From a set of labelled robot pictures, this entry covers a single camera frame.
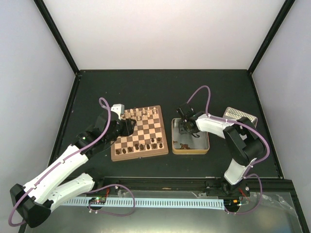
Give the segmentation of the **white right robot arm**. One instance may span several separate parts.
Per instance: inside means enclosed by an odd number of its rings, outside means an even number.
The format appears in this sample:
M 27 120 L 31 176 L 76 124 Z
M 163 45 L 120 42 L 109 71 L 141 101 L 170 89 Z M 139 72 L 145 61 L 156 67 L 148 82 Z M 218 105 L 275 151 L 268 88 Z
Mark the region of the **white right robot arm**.
M 269 152 L 267 142 L 247 117 L 236 120 L 217 117 L 196 112 L 187 103 L 180 105 L 176 111 L 181 117 L 178 123 L 181 134 L 197 137 L 199 132 L 206 132 L 226 140 L 232 159 L 222 178 L 221 190 L 227 196 L 238 191 L 238 184 L 256 160 Z

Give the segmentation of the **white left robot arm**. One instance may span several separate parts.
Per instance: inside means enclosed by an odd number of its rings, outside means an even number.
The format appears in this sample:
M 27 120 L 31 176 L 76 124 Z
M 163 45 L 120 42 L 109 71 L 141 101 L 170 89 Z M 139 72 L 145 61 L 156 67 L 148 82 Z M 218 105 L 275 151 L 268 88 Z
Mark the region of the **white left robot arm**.
M 35 228 L 64 202 L 84 193 L 101 193 L 104 181 L 94 169 L 86 170 L 69 182 L 64 180 L 95 154 L 107 149 L 119 136 L 132 135 L 135 124 L 134 119 L 122 119 L 117 113 L 99 116 L 95 125 L 78 134 L 65 152 L 40 175 L 10 189 L 13 210 L 9 215 L 9 225 L 15 226 L 12 217 L 14 212 L 18 212 L 23 218 L 21 224 Z

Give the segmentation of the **yellow bear metal tin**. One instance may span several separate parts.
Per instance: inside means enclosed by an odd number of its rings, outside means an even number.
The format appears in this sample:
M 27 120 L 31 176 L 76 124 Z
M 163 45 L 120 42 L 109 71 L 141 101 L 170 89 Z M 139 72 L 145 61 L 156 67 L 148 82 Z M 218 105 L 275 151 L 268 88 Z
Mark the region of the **yellow bear metal tin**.
M 186 133 L 180 134 L 178 131 L 178 122 L 180 118 L 172 120 L 172 151 L 174 154 L 206 154 L 210 149 L 209 136 L 206 132 L 199 132 L 197 136 Z M 190 150 L 180 150 L 180 144 L 188 144 Z

